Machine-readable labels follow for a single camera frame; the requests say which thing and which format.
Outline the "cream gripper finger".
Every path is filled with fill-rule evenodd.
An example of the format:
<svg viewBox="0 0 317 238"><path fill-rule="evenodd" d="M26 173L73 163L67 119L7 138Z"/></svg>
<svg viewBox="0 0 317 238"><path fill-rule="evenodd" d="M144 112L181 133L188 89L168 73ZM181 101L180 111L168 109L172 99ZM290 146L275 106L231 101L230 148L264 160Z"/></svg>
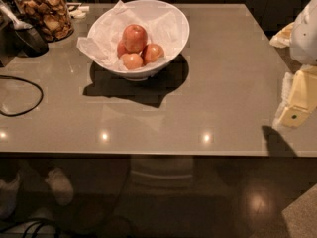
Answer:
<svg viewBox="0 0 317 238"><path fill-rule="evenodd" d="M290 37L294 23L290 23L278 31L270 40L269 43L275 48L287 48L290 45Z"/></svg>

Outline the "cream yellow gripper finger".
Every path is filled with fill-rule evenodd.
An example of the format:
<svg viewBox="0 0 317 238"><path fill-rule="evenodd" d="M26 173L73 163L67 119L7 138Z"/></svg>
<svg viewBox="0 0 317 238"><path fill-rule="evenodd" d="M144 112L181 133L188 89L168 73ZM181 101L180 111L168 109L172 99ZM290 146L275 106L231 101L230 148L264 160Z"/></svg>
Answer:
<svg viewBox="0 0 317 238"><path fill-rule="evenodd" d="M296 74L287 72L272 127L275 130L298 128L316 108L317 68L302 68Z"/></svg>

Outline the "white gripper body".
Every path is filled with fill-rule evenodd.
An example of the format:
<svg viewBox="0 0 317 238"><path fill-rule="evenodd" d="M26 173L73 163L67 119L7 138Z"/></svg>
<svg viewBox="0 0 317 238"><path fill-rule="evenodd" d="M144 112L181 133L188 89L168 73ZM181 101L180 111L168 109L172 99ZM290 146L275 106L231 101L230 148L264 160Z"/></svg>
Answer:
<svg viewBox="0 0 317 238"><path fill-rule="evenodd" d="M317 65L317 0L310 0L294 21L290 56L301 64Z"/></svg>

